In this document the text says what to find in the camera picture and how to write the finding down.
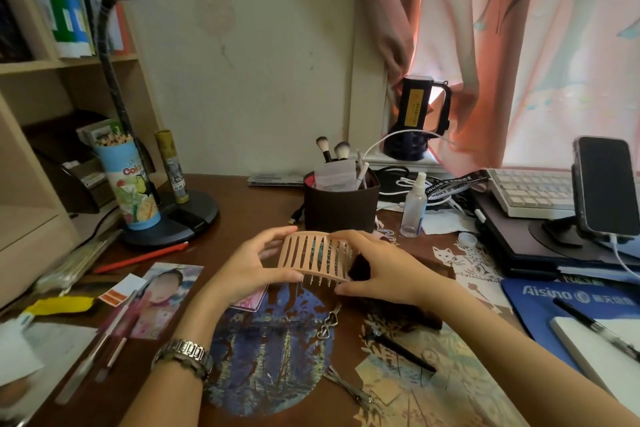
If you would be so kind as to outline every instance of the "spray bottle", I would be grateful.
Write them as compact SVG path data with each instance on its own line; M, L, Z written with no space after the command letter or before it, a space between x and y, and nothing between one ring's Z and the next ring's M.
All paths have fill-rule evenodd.
M402 223L400 224L400 234L403 237L415 238L420 234L420 225L424 209L427 206L427 196L424 194L426 177L427 174L424 172L418 172L418 177L413 183L411 191L406 195Z

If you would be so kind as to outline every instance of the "wristwatch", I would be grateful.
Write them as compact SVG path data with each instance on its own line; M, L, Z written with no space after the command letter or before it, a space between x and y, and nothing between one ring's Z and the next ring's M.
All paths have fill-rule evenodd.
M183 367L193 370L203 382L207 381L213 369L213 358L209 352L195 342L184 339L174 339L160 348L151 362L151 369L160 360L178 361Z

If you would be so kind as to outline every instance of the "brown container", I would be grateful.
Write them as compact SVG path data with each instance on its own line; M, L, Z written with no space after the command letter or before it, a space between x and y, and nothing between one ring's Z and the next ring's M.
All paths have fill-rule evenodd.
M331 192L307 185L305 176L305 229L333 233L340 230L362 230L371 233L376 228L376 209L380 183L369 169L366 189Z

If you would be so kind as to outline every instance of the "keyboard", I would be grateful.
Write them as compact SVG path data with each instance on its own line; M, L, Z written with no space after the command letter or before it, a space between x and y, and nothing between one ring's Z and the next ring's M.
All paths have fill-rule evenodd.
M489 187L512 218L557 220L573 216L573 184L569 171L487 169ZM636 179L636 195L640 183Z

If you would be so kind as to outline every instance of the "hair comb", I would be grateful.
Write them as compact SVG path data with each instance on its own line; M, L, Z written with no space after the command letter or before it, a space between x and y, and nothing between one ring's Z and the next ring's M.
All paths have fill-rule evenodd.
M329 238L323 232L296 232L287 236L282 245L278 267L292 268L305 275L337 283L350 282L349 269L357 252L344 240Z

